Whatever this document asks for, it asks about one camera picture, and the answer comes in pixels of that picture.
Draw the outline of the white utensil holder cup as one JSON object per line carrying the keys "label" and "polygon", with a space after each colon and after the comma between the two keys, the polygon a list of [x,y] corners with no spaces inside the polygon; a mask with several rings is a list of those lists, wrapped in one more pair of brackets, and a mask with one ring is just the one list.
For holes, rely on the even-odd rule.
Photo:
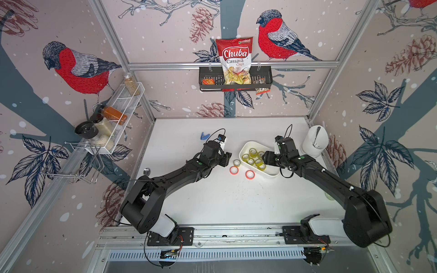
{"label": "white utensil holder cup", "polygon": [[319,157],[329,144],[329,136],[323,126],[317,125],[309,129],[303,143],[302,151],[313,158]]}

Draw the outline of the metal spoon on table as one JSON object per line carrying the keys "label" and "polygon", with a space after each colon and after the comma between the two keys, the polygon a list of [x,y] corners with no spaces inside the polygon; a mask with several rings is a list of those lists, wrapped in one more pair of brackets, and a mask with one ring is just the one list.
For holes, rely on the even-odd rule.
{"label": "metal spoon on table", "polygon": [[145,175],[145,176],[150,176],[150,173],[151,173],[150,168],[145,168],[143,170],[143,175]]}

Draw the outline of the orange sauce bottle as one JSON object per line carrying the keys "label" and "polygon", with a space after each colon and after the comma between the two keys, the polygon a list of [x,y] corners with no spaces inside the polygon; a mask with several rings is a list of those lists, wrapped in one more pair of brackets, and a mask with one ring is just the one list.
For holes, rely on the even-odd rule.
{"label": "orange sauce bottle", "polygon": [[102,114],[109,121],[116,122],[119,125],[124,125],[125,122],[127,121],[126,114],[110,106],[100,105],[98,112]]}

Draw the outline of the yellow tape roll front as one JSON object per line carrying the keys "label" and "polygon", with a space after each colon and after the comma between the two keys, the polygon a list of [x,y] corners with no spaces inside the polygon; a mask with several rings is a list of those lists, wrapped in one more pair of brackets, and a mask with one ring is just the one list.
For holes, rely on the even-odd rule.
{"label": "yellow tape roll front", "polygon": [[258,166],[261,165],[261,164],[264,164],[264,162],[263,162],[262,159],[258,158],[258,159],[255,160],[255,163],[254,163],[255,166],[258,167]]}

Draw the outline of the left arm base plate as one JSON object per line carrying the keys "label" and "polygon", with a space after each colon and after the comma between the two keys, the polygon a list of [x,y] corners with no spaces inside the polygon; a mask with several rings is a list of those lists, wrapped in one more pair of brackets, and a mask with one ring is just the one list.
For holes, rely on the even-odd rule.
{"label": "left arm base plate", "polygon": [[193,234],[193,227],[177,226],[167,237],[150,232],[146,244],[147,246],[192,246]]}

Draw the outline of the white plastic storage box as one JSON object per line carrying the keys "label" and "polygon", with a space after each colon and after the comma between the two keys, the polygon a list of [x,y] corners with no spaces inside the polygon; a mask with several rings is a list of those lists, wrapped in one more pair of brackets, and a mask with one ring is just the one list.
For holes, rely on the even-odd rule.
{"label": "white plastic storage box", "polygon": [[248,141],[239,153],[241,165],[253,171],[256,176],[263,176],[268,179],[278,177],[280,175],[279,168],[266,165],[261,158],[267,151],[274,151],[274,149],[255,141]]}

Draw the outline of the Chuba cassava chips bag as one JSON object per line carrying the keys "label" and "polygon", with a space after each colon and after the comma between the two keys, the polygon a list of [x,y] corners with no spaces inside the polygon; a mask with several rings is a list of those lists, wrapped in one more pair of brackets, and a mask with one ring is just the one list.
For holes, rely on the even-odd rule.
{"label": "Chuba cassava chips bag", "polygon": [[224,74],[225,85],[248,85],[252,83],[253,38],[216,40],[217,52]]}

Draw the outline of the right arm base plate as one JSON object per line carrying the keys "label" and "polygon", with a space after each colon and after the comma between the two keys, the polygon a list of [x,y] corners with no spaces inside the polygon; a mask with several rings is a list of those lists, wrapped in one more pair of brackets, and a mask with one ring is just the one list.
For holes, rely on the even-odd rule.
{"label": "right arm base plate", "polygon": [[287,245],[329,245],[331,239],[327,235],[316,235],[308,225],[283,226],[279,236],[283,237]]}

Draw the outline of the red tape roll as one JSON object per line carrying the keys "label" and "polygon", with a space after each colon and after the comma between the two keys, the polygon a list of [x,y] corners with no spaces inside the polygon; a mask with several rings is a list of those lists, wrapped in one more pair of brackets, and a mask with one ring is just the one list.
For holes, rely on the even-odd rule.
{"label": "red tape roll", "polygon": [[248,180],[253,180],[255,178],[255,172],[252,171],[252,170],[247,170],[246,173],[245,173],[245,177]]}
{"label": "red tape roll", "polygon": [[239,173],[239,168],[236,167],[236,166],[232,166],[232,167],[229,169],[229,171],[230,171],[230,173],[231,173],[232,175],[237,175],[237,174]]}

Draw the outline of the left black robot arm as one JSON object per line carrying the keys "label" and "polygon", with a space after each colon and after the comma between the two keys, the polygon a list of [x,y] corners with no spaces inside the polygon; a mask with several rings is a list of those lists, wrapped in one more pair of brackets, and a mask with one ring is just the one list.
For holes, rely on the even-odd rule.
{"label": "left black robot arm", "polygon": [[232,154],[224,151],[225,141],[224,134],[208,139],[192,159],[166,175],[141,176],[120,205],[122,217],[141,234],[153,232],[162,237],[174,236],[178,225],[162,214],[165,199],[179,189],[207,178],[216,166],[227,167]]}

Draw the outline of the spoon in holder cup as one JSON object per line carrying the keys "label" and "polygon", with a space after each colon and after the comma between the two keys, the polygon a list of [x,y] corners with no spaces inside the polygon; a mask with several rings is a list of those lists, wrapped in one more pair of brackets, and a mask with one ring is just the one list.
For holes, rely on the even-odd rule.
{"label": "spoon in holder cup", "polygon": [[315,137],[314,137],[314,141],[313,141],[313,147],[316,147],[316,140],[317,140],[317,137],[320,133],[321,128],[322,128],[321,126],[318,126],[316,129],[316,133],[315,133]]}

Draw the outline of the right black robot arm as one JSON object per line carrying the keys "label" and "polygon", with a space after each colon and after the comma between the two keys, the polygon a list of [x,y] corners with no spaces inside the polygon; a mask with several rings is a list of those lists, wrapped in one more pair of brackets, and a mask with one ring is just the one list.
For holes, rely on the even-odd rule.
{"label": "right black robot arm", "polygon": [[329,172],[313,157],[300,155],[290,137],[275,138],[279,153],[266,151],[262,157],[268,166],[287,169],[329,194],[345,209],[342,220],[346,236],[357,246],[365,248],[393,231],[381,194],[364,191]]}

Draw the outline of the black lid spice jar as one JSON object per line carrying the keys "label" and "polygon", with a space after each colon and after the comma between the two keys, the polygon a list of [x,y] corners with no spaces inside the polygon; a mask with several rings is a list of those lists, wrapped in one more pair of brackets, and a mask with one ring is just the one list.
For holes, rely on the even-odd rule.
{"label": "black lid spice jar", "polygon": [[84,138],[89,143],[97,143],[102,135],[91,121],[85,121],[75,127],[75,134]]}

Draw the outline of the clear jar on rack top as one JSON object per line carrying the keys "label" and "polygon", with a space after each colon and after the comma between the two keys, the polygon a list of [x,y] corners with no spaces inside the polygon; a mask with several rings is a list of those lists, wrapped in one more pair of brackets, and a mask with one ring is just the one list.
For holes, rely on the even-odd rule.
{"label": "clear jar on rack top", "polygon": [[125,84],[125,87],[126,87],[127,91],[132,96],[140,95],[140,90],[139,90],[138,84],[135,81],[135,79],[134,79],[134,77],[133,77],[133,75],[131,73],[126,73],[124,75],[124,84]]}

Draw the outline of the blue tape dispenser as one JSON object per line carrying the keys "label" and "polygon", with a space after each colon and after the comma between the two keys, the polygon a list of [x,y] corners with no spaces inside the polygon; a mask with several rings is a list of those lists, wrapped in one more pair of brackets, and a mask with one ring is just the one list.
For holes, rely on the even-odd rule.
{"label": "blue tape dispenser", "polygon": [[209,137],[210,137],[210,134],[204,134],[204,133],[201,133],[201,137],[200,137],[200,139],[201,139],[202,141],[206,141]]}

